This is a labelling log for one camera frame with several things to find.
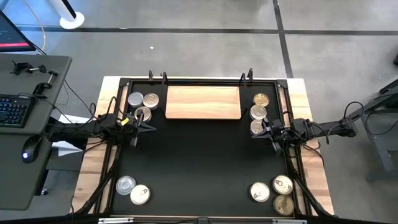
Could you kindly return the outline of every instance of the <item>concrete floor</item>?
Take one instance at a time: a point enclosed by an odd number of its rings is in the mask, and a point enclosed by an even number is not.
[[[45,26],[58,26],[59,16],[47,1],[28,1]],[[274,4],[269,0],[69,0],[84,13],[85,27],[276,30]],[[319,123],[340,119],[347,103],[366,103],[398,78],[392,64],[398,54],[398,2],[395,0],[279,0],[285,30],[337,30],[319,35],[153,32],[47,32],[45,51],[73,58],[67,80],[88,103],[96,102],[106,75],[147,75],[167,71],[170,76],[238,77],[252,67],[255,77],[304,78],[313,119]],[[22,1],[10,0],[4,13],[19,26],[37,26]],[[344,31],[355,30],[355,35]],[[386,33],[366,32],[373,30]],[[40,31],[24,32],[38,46]],[[282,54],[287,47],[289,58]],[[88,116],[70,95],[60,106],[66,114]],[[61,91],[59,103],[66,100]],[[325,170],[335,213],[343,218],[395,223],[398,220],[398,182],[368,183],[374,169],[371,146],[361,123],[353,139],[332,136],[322,144]],[[2,219],[63,215],[68,212],[76,181],[61,182],[61,189],[40,197],[25,212],[0,211]],[[41,212],[49,208],[51,213]]]

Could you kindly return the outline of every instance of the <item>white cable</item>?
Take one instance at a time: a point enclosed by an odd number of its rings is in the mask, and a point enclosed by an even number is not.
[[[36,16],[36,14],[35,14],[35,12],[32,10],[32,8],[30,8],[30,6],[29,6],[29,4],[26,2],[26,0],[23,0],[23,1],[24,1],[25,5],[29,8],[29,10],[32,12],[33,16],[36,17],[37,22],[38,22],[39,25],[40,25],[40,28],[42,28],[42,32],[43,32],[43,47],[42,47],[42,50],[44,50],[44,48],[45,48],[45,42],[46,42],[46,36],[45,36],[45,32],[44,32],[44,28],[43,28],[42,22],[40,22],[40,19]]]

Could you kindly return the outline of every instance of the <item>white paper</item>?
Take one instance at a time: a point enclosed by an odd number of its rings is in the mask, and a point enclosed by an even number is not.
[[[89,118],[82,118],[82,117],[77,117],[77,116],[72,116],[72,115],[66,115],[66,117],[73,123],[85,123],[89,120]],[[68,123],[70,122],[66,119],[64,115],[61,114],[59,121],[63,123]],[[66,142],[66,141],[59,141],[59,142],[54,142],[52,144],[52,147],[58,148],[58,156],[64,156],[67,154],[75,153],[75,152],[81,152],[82,150],[73,146],[72,144]]]

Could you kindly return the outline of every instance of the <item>wooden cutting board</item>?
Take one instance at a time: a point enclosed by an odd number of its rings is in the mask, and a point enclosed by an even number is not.
[[[240,119],[239,87],[169,86],[167,119]]]

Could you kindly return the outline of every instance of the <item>tin can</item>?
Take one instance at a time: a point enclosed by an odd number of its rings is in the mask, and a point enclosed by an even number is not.
[[[150,110],[155,110],[159,106],[159,97],[155,93],[146,94],[143,103]]]
[[[277,176],[272,182],[272,186],[281,195],[288,195],[293,191],[293,182],[285,175]]]
[[[288,195],[279,195],[274,199],[274,209],[281,215],[291,215],[294,210],[292,198]]]
[[[253,120],[250,123],[250,133],[252,135],[258,134],[263,130],[264,130],[264,128],[262,127],[262,120],[259,120],[259,119]]]
[[[152,115],[151,115],[151,113],[150,113],[150,109],[148,108],[148,107],[146,107],[146,106],[140,106],[140,107],[138,107],[136,110],[135,110],[135,112],[134,112],[134,118],[136,119],[136,120],[138,120],[138,111],[142,111],[143,113],[144,113],[144,119],[142,120],[143,122],[149,122],[150,121],[150,119],[152,118]]]
[[[260,105],[254,105],[250,108],[251,119],[263,119],[267,116],[267,110]]]
[[[265,202],[269,198],[269,188],[265,183],[256,182],[250,187],[250,195],[257,202]]]
[[[127,101],[133,108],[137,108],[142,106],[142,101],[144,100],[144,96],[140,92],[134,92],[129,95]]]
[[[117,182],[116,182],[116,191],[120,195],[128,195],[131,193],[133,188],[136,186],[136,180],[134,180],[130,176],[124,176],[121,177]]]
[[[269,97],[264,93],[257,93],[254,95],[253,103],[265,107],[269,104]]]
[[[149,200],[150,190],[145,185],[137,185],[130,193],[131,202],[135,205],[142,205]]]

